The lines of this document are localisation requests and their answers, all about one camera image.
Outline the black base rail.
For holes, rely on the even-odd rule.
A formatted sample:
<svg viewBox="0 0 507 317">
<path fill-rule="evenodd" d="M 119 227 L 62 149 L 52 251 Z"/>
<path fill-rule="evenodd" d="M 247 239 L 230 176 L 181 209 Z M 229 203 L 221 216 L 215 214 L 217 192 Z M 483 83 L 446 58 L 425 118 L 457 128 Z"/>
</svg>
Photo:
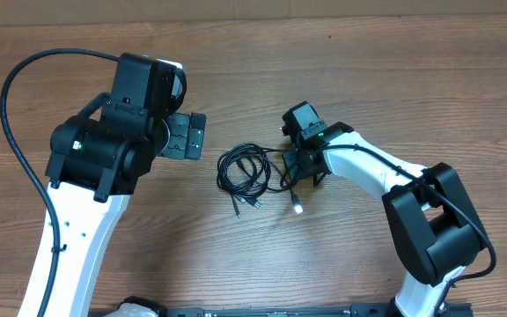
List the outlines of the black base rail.
<svg viewBox="0 0 507 317">
<path fill-rule="evenodd" d="M 167 309 L 163 316 L 168 317 L 386 317 L 389 304 L 353 304 L 349 307 L 315 308 L 266 308 L 204 310 L 202 308 Z"/>
</svg>

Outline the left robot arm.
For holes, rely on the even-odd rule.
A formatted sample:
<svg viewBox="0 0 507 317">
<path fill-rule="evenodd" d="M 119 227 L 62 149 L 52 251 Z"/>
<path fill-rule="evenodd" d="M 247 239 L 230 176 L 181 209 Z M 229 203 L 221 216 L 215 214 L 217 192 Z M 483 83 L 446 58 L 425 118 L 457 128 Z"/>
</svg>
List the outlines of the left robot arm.
<svg viewBox="0 0 507 317">
<path fill-rule="evenodd" d="M 41 190 L 47 207 L 23 316 L 85 316 L 114 228 L 157 158 L 197 160 L 206 118 L 182 114 L 177 62 L 125 53 L 110 92 L 59 125 Z"/>
</svg>

